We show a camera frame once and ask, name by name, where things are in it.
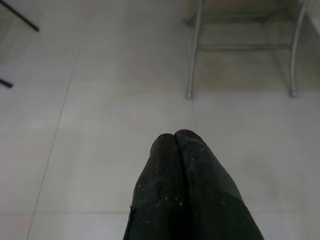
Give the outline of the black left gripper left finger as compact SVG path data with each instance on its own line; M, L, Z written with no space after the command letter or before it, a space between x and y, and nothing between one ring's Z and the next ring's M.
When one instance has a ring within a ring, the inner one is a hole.
M125 240L184 239L184 180L175 137L161 134L134 187Z

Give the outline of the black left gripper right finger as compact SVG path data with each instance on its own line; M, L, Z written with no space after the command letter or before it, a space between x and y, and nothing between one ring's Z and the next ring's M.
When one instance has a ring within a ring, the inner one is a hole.
M238 187L205 141L195 132L176 132L195 240L262 240L264 237Z

